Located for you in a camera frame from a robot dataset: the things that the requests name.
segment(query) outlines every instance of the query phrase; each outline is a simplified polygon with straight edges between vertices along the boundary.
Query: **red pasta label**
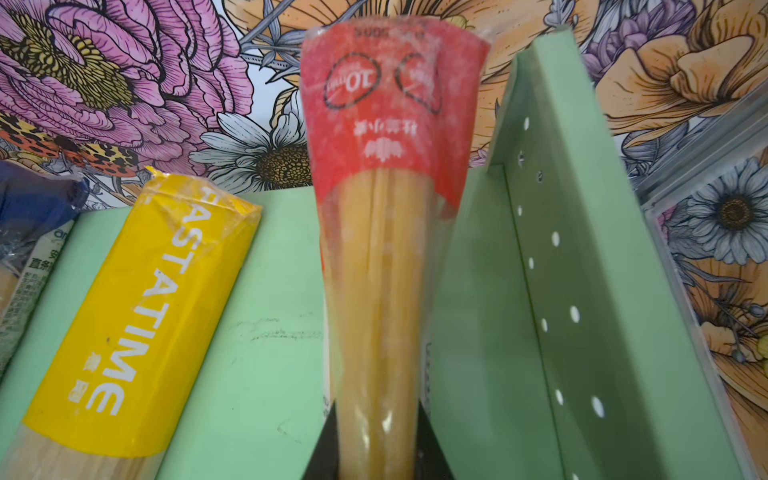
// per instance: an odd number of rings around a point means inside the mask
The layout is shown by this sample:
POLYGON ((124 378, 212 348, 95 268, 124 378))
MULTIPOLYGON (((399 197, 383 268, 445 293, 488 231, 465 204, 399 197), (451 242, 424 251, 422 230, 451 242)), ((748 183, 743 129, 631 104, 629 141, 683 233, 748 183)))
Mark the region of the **red pasta label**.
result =
POLYGON ((364 18, 304 42, 301 95, 318 203, 372 168, 428 174, 458 207, 490 44, 437 19, 364 18))

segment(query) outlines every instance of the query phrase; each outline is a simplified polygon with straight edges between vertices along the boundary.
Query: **yellow label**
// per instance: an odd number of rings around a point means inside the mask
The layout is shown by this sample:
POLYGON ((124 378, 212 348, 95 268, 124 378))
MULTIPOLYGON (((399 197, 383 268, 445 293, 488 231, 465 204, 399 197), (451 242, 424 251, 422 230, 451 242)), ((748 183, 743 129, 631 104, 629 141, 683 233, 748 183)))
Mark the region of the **yellow label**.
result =
POLYGON ((133 458, 165 450, 260 212, 206 180, 156 174, 24 423, 92 455, 133 458))

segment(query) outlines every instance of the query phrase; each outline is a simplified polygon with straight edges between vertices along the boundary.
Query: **white daisy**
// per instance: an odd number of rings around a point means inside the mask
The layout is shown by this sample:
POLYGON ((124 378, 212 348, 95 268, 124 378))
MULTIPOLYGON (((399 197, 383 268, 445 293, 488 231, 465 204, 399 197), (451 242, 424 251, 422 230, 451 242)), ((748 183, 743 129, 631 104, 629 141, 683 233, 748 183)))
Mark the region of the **white daisy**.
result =
POLYGON ((693 238, 715 260, 768 259, 768 167, 748 158, 687 199, 693 238))
POLYGON ((192 161, 218 167, 208 175, 217 186, 243 194, 312 184, 297 93, 291 95, 271 133, 243 115, 226 113, 218 118, 223 133, 203 134, 210 148, 190 154, 192 161))

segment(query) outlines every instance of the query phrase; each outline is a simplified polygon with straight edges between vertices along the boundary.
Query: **circular logo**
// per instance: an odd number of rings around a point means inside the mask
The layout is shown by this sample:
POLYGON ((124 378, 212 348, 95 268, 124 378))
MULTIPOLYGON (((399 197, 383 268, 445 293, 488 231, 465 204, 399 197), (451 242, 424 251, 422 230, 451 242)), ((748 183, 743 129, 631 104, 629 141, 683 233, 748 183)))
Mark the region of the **circular logo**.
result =
POLYGON ((406 55, 395 70, 397 87, 437 115, 442 107, 437 67, 420 53, 406 55))
POLYGON ((328 108, 347 108, 373 92, 379 86, 382 69, 375 60, 362 53, 349 53, 331 68, 323 92, 328 108))

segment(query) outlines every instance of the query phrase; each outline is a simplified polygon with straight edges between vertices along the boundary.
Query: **daisy center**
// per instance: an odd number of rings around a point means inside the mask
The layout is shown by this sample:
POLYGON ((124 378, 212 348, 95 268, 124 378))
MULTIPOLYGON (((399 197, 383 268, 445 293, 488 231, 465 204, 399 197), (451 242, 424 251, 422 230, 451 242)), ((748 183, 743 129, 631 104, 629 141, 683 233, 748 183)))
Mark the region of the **daisy center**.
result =
POLYGON ((9 14, 25 37, 16 42, 0 35, 0 49, 35 77, 59 80, 79 92, 84 104, 98 110, 134 103, 134 96, 125 77, 120 74, 120 68, 107 60, 90 38, 67 36, 83 59, 80 63, 56 47, 50 28, 29 15, 9 14))
POLYGON ((286 145, 267 152, 255 169, 268 190, 312 184, 310 155, 305 144, 286 145))
POLYGON ((731 197, 717 209, 717 221, 728 230, 743 230, 754 219, 749 202, 744 197, 731 197))

